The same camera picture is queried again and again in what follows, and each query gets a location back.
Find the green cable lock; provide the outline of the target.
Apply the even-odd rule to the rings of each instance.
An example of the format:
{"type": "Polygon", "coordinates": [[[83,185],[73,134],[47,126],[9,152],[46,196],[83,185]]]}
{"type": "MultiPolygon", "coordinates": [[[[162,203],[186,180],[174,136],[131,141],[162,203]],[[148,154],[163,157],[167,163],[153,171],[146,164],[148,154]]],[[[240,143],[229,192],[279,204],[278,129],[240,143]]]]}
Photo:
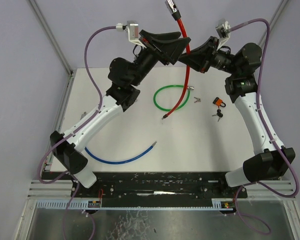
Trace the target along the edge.
{"type": "MultiPolygon", "coordinates": [[[[159,88],[153,95],[154,105],[161,111],[169,112],[175,106],[176,102],[178,102],[179,94],[183,92],[183,87],[180,84],[171,84],[159,88]]],[[[183,108],[187,104],[194,89],[193,86],[187,87],[184,98],[176,110],[183,108]]]]}

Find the green lock key bunch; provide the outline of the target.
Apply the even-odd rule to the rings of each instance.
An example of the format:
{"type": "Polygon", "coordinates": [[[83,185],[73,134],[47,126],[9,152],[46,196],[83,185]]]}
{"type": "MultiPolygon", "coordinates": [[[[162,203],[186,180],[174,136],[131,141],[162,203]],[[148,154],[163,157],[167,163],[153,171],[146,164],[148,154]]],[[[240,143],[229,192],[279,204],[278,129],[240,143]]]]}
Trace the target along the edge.
{"type": "Polygon", "coordinates": [[[194,97],[194,99],[195,99],[194,103],[201,102],[201,99],[199,97],[194,97]]]}

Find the red cable lock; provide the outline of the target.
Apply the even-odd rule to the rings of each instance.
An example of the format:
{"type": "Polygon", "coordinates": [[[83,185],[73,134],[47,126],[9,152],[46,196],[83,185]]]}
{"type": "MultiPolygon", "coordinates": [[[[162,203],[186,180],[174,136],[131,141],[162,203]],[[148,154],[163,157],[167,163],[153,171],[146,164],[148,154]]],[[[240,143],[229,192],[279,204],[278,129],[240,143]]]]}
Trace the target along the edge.
{"type": "MultiPolygon", "coordinates": [[[[166,5],[167,9],[169,10],[171,16],[173,17],[173,19],[177,22],[179,29],[181,31],[182,37],[186,38],[187,32],[186,32],[185,26],[183,24],[183,21],[181,19],[180,11],[179,11],[175,1],[174,0],[166,0],[164,3],[166,5]]],[[[182,89],[182,93],[179,97],[179,100],[175,104],[175,106],[162,117],[162,120],[168,118],[179,107],[179,105],[184,100],[184,97],[186,95],[186,91],[188,88],[189,78],[190,78],[190,68],[187,66],[186,70],[185,70],[185,80],[184,80],[184,84],[183,84],[183,89],[182,89]]]]}

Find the orange padlock with keys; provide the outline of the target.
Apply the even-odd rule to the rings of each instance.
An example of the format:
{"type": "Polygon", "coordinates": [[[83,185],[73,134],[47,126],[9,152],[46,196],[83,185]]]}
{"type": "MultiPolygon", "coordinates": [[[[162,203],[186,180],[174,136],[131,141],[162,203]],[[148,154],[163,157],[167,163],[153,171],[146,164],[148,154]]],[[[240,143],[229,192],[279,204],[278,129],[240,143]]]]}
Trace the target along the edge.
{"type": "Polygon", "coordinates": [[[216,105],[218,108],[225,108],[227,106],[226,103],[223,102],[223,100],[220,99],[219,97],[216,97],[212,103],[216,105]]]}

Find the black padlock keys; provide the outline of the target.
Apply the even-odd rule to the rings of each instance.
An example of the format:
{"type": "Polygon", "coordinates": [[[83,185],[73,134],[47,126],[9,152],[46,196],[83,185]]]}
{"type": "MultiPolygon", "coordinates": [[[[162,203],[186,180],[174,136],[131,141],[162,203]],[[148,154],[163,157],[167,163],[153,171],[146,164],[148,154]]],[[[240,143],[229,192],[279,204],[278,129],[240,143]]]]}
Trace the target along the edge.
{"type": "Polygon", "coordinates": [[[224,115],[223,115],[223,113],[222,113],[222,110],[221,110],[221,109],[218,109],[218,110],[216,111],[216,113],[213,114],[212,116],[213,116],[213,117],[217,117],[217,122],[219,122],[220,119],[222,119],[224,115]]]}

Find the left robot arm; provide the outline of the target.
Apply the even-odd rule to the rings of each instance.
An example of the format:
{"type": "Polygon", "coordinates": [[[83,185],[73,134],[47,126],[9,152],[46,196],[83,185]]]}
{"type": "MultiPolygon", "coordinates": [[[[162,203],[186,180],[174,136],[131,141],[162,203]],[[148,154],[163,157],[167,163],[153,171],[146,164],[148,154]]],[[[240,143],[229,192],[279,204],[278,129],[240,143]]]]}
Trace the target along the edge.
{"type": "Polygon", "coordinates": [[[63,133],[54,131],[50,135],[52,154],[80,182],[83,193],[91,198],[99,193],[100,186],[82,151],[107,123],[135,103],[140,94],[136,87],[157,62],[175,64],[191,41],[178,31],[154,34],[128,25],[123,29],[131,43],[141,46],[140,53],[132,62],[115,58],[109,66],[111,87],[101,95],[98,106],[70,129],[63,133]]]}

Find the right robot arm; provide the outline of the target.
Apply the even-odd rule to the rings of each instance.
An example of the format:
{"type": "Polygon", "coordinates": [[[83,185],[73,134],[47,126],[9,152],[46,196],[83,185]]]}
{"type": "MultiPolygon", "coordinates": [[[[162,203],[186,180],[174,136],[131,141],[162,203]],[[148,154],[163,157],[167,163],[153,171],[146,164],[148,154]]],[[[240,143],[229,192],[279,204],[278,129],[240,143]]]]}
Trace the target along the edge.
{"type": "Polygon", "coordinates": [[[200,73],[215,68],[230,74],[225,79],[225,91],[244,120],[254,156],[244,161],[241,168],[227,172],[225,180],[218,184],[219,194],[227,198],[235,193],[237,186],[283,176],[296,153],[278,139],[261,97],[257,95],[254,72],[261,65],[261,47],[250,42],[236,54],[230,54],[219,49],[218,44],[219,39],[211,36],[203,45],[189,54],[182,54],[178,60],[200,73]]]}

